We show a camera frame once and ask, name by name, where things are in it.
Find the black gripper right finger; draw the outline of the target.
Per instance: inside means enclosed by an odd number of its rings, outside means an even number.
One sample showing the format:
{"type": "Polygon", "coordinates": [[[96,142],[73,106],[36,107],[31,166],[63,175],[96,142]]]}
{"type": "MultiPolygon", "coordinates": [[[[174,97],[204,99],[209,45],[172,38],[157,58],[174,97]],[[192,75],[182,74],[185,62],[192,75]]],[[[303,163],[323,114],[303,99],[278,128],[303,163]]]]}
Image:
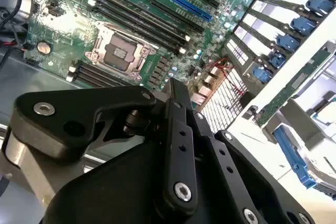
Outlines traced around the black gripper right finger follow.
{"type": "Polygon", "coordinates": [[[181,101],[198,157],[198,208],[185,223],[314,223],[234,136],[211,132],[205,117],[192,109],[185,84],[181,101]]]}

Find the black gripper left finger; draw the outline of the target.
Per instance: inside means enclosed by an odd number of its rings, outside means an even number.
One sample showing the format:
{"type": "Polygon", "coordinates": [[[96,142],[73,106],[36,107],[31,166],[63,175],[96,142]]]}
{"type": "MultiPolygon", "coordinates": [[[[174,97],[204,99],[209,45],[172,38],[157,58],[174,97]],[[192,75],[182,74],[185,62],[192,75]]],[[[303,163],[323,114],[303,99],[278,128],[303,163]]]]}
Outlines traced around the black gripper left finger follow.
{"type": "Polygon", "coordinates": [[[169,81],[166,100],[141,86],[23,94],[15,101],[15,165],[48,208],[69,182],[138,145],[158,142],[163,174],[188,202],[196,184],[194,140],[181,84],[169,81]]]}

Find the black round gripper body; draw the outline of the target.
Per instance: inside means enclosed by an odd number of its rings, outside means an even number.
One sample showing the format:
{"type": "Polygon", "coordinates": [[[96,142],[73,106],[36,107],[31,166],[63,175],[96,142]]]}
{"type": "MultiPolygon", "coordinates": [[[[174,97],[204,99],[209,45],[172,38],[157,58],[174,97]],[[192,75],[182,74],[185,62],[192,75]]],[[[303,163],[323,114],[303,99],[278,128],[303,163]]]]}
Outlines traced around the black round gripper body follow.
{"type": "Polygon", "coordinates": [[[226,146],[203,141],[191,200],[175,193],[164,172],[161,143],[138,145],[66,184],[52,199],[44,223],[237,223],[238,211],[220,172],[226,146]]]}

